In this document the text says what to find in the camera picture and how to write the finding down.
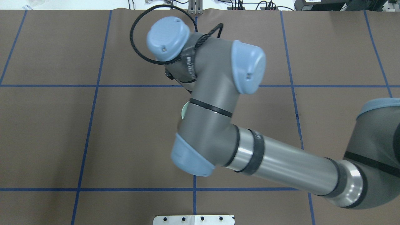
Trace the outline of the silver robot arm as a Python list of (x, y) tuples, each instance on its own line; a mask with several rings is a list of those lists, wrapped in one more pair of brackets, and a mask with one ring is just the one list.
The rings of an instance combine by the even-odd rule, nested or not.
[(157, 21), (147, 45), (191, 97), (172, 150), (181, 170), (222, 166), (365, 209), (399, 196), (399, 98), (379, 75), (363, 32), (336, 47), (290, 52), (284, 13), (241, 40)]

